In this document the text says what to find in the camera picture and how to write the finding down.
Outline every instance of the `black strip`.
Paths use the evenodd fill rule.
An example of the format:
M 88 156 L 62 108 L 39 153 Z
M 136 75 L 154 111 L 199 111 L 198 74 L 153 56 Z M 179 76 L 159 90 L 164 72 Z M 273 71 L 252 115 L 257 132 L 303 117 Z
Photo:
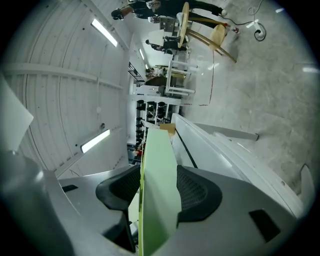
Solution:
M 189 156 L 189 158 L 190 158 L 190 160 L 191 160 L 191 162 L 192 162 L 192 164 L 193 164 L 193 167 L 198 169 L 198 166 L 197 166 L 194 158 L 193 158 L 192 155 L 190 154 L 190 152 L 189 152 L 189 150 L 188 150 L 185 142 L 184 142 L 183 139 L 181 138 L 179 132 L 177 131 L 177 129 L 175 129 L 175 131 L 176 131 L 176 134 L 178 134 L 178 136 L 179 136 L 179 138 L 180 138 L 180 140 L 181 140 L 181 142 L 182 142 L 182 145 L 184 146 L 184 149 L 185 149 L 186 153 L 188 154 L 188 156 Z
M 280 233 L 280 229 L 263 209 L 250 211 L 249 214 L 266 243 Z
M 63 186 L 62 190 L 64 193 L 67 193 L 69 191 L 76 190 L 77 188 L 78 187 L 76 185 L 67 185 L 67 186 Z

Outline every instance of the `gray surface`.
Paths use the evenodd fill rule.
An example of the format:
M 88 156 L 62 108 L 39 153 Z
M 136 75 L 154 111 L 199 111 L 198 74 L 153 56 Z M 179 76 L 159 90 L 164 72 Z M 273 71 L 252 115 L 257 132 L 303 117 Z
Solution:
M 106 255 L 132 255 L 104 238 L 91 227 L 86 218 L 80 216 L 52 171 L 45 171 L 44 178 L 55 213 L 69 236 L 75 255 L 101 255 L 103 252 Z
M 208 125 L 203 123 L 195 122 L 194 124 L 200 127 L 202 130 L 206 131 L 208 134 L 221 133 L 227 137 L 246 139 L 246 140 L 252 140 L 252 141 L 256 141 L 259 137 L 258 134 L 256 133 L 249 133 L 241 130 L 234 130 L 234 129 Z
M 225 8 L 227 17 L 240 23 L 252 20 L 247 9 L 257 7 L 260 0 L 206 2 Z M 253 27 L 238 26 L 238 38 L 228 32 L 222 47 L 236 57 L 237 63 L 214 54 L 214 65 L 219 65 L 214 67 L 211 102 L 208 95 L 212 84 L 197 83 L 189 87 L 196 92 L 187 98 L 192 105 L 183 108 L 183 116 L 196 123 L 259 134 L 257 142 L 240 143 L 299 194 L 304 163 L 319 183 L 320 83 L 319 74 L 303 72 L 303 67 L 317 68 L 316 61 L 286 12 L 275 12 L 280 7 L 265 0 L 255 15 L 267 29 L 263 42 L 255 40 Z M 196 12 L 220 20 L 206 11 Z M 212 31 L 197 24 L 192 29 L 205 36 Z M 212 66 L 207 47 L 193 38 L 189 46 L 190 62 L 202 58 Z
M 222 202 L 203 221 L 179 223 L 177 232 L 155 256 L 271 255 L 295 227 L 294 217 L 253 185 L 209 171 L 186 168 L 217 184 L 222 191 Z M 259 209 L 264 209 L 281 230 L 268 243 L 249 215 Z
M 9 214 L 43 255 L 132 255 L 87 224 L 53 171 L 16 153 L 0 154 L 0 195 Z
M 119 223 L 123 216 L 123 212 L 107 208 L 97 198 L 96 188 L 101 182 L 125 172 L 130 167 L 131 166 L 128 165 L 119 169 L 88 176 L 59 180 L 61 187 L 68 185 L 75 185 L 78 187 L 77 189 L 66 192 L 65 194 L 81 217 L 83 217 L 86 222 L 100 234 L 105 233 L 115 224 Z

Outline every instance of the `concrete floor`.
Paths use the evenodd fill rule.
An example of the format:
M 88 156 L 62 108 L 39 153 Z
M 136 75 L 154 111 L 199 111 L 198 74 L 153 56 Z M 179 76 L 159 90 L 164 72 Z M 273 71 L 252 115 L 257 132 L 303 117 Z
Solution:
M 243 23 L 253 20 L 247 10 L 260 0 L 206 2 L 226 9 L 227 18 Z M 320 71 L 302 34 L 285 11 L 276 12 L 279 8 L 264 0 L 255 15 L 267 30 L 262 42 L 255 40 L 253 26 L 236 26 L 239 36 L 228 32 L 222 47 L 237 63 L 217 53 L 213 57 L 207 46 L 190 39 L 188 62 L 204 63 L 205 72 L 198 72 L 186 86 L 196 92 L 183 98 L 192 104 L 183 107 L 183 115 L 194 122 L 259 134 L 258 141 L 240 143 L 299 194 L 303 164 L 319 182 Z M 221 20 L 207 11 L 195 12 Z M 212 31 L 197 23 L 192 29 L 207 37 Z

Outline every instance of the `white ceiling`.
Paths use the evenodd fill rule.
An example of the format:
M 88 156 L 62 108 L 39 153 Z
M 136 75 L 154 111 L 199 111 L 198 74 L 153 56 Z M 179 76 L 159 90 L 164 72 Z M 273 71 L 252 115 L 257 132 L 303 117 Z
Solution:
M 88 2 L 98 13 L 88 8 Z M 97 18 L 112 24 L 109 13 L 119 6 L 119 0 L 43 1 L 16 33 L 8 51 L 5 78 L 34 116 L 20 145 L 21 154 L 55 171 L 81 154 L 80 145 L 100 132 L 101 123 L 111 130 L 60 178 L 128 164 L 127 46 L 132 33 L 124 22 L 115 23 L 113 33 L 123 43 L 114 47 L 91 25 Z

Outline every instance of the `metal frame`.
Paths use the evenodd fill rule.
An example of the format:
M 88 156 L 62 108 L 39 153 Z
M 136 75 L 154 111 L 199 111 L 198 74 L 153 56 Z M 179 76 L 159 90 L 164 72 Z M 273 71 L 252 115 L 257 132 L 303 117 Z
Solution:
M 128 66 L 128 72 L 130 73 L 131 76 L 134 77 L 134 79 L 137 82 L 144 82 L 145 80 L 142 78 L 142 76 L 138 73 L 138 71 L 135 69 L 135 67 L 129 62 Z
M 196 91 L 195 90 L 190 90 L 190 89 L 184 89 L 184 88 L 179 88 L 179 87 L 171 87 L 170 86 L 170 82 L 171 82 L 171 73 L 172 71 L 174 72 L 179 72 L 182 74 L 187 74 L 187 75 L 191 75 L 190 72 L 184 71 L 184 70 L 180 70 L 177 68 L 172 68 L 172 64 L 176 63 L 176 64 L 181 64 L 184 65 L 186 67 L 193 67 L 193 68 L 197 68 L 197 65 L 193 65 L 193 64 L 189 64 L 189 63 L 185 63 L 185 62 L 181 62 L 181 61 L 175 61 L 175 60 L 170 60 L 169 62 L 169 67 L 168 67 L 168 71 L 167 71 L 167 79 L 166 79 L 166 85 L 165 85 L 165 93 L 166 94 L 178 94 L 178 95 L 185 95 L 188 96 L 188 93 L 194 94 Z

